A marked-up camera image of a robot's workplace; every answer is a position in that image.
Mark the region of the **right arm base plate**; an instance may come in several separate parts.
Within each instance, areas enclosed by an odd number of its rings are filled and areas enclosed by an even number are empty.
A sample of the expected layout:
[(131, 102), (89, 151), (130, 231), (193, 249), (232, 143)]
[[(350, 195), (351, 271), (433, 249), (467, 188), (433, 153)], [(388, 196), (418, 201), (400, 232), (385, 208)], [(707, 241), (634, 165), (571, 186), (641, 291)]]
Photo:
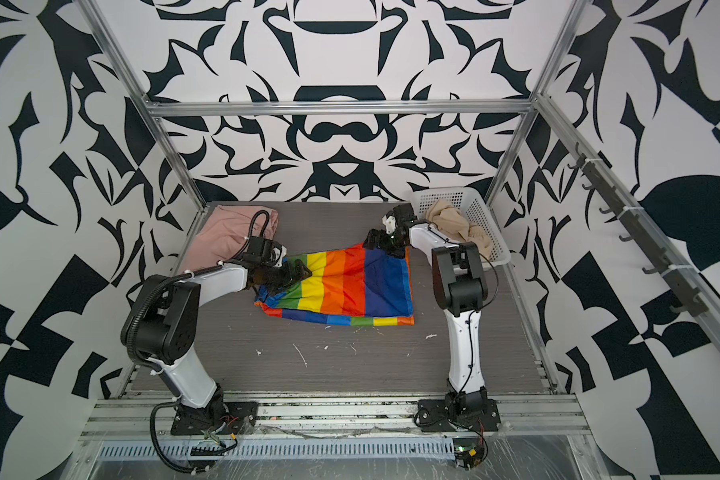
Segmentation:
[(497, 432), (502, 419), (495, 400), (480, 395), (452, 399), (420, 399), (413, 416), (424, 432), (452, 432), (457, 429)]

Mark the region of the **beige shorts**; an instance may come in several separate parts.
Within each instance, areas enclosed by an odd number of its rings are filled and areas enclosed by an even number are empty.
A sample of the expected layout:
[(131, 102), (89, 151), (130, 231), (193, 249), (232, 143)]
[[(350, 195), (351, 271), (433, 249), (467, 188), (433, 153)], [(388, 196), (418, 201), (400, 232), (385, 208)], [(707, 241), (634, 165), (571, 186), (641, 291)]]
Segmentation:
[(445, 199), (438, 199), (425, 214), (425, 219), (433, 224), (448, 239), (457, 243), (474, 243), (482, 256), (489, 259), (494, 249), (494, 241), (482, 226), (468, 220), (460, 210)]

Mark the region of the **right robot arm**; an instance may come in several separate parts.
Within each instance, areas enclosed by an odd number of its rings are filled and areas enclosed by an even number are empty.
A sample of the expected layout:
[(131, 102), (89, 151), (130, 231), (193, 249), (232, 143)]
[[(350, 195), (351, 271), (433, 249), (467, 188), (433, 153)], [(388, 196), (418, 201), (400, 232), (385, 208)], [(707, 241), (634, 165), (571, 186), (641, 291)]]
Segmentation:
[(388, 254), (402, 254), (412, 247), (426, 255), (431, 267), (434, 298), (448, 329), (448, 413), (485, 412), (488, 394), (480, 365), (479, 324), (481, 312), (489, 304), (489, 291), (479, 247), (459, 242), (419, 219), (409, 203), (395, 206), (382, 222), (382, 230), (369, 232), (367, 246)]

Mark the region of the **pink shorts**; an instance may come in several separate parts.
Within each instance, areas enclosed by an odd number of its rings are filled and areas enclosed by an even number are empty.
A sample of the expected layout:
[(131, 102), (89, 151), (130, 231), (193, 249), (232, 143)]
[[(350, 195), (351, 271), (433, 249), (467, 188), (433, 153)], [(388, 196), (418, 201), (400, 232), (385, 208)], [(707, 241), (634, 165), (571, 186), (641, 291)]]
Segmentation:
[(194, 237), (182, 264), (183, 270), (200, 270), (228, 260), (242, 247), (253, 216), (260, 210), (269, 215), (263, 236), (273, 239), (279, 213), (262, 206), (217, 206)]

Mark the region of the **rainbow coloured shorts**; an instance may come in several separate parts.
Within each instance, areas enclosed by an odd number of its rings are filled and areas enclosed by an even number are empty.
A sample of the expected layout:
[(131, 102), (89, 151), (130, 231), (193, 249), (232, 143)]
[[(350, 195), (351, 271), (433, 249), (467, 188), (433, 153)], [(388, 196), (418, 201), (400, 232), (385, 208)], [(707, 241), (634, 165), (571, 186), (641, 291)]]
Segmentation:
[(255, 305), (268, 316), (331, 326), (381, 327), (414, 323), (410, 254), (400, 258), (358, 244), (294, 255), (311, 276), (272, 294), (259, 289)]

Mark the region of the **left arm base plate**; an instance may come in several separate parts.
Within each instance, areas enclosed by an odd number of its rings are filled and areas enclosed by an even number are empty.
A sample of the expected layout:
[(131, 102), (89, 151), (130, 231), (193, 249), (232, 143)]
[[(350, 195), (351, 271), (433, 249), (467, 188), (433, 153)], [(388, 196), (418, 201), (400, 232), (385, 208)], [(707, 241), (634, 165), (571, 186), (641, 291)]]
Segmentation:
[(256, 425), (259, 404), (254, 401), (211, 403), (207, 407), (179, 405), (170, 433), (174, 436), (202, 435), (204, 431), (239, 434)]

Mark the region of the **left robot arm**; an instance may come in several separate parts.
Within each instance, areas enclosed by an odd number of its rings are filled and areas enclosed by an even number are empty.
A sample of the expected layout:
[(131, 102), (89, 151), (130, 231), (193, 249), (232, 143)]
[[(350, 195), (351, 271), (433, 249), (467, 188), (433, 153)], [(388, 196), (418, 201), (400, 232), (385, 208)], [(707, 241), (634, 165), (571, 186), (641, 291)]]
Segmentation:
[(241, 252), (212, 266), (150, 276), (121, 330), (128, 357), (157, 375), (180, 407), (222, 416), (221, 387), (195, 350), (200, 307), (247, 289), (274, 296), (312, 276), (304, 260), (285, 256), (286, 248), (278, 242), (252, 237)]

